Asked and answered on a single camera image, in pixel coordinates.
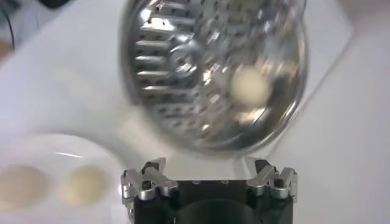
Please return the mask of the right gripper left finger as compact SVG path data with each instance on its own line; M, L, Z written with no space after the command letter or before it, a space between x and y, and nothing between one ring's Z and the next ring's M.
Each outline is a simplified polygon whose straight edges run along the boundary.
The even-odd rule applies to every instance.
M140 171L127 169L121 175L122 203L128 213L133 213L135 200L151 201L157 194L171 197L178 190L177 181L163 175L166 158L148 161Z

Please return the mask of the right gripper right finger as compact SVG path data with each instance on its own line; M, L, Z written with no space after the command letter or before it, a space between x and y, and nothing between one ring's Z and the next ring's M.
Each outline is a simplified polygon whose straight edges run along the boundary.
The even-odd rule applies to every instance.
M285 167L279 172L266 159L247 159L246 166L251 175L246 184L257 196L269 193L276 199L291 197L297 202L297 172L293 168Z

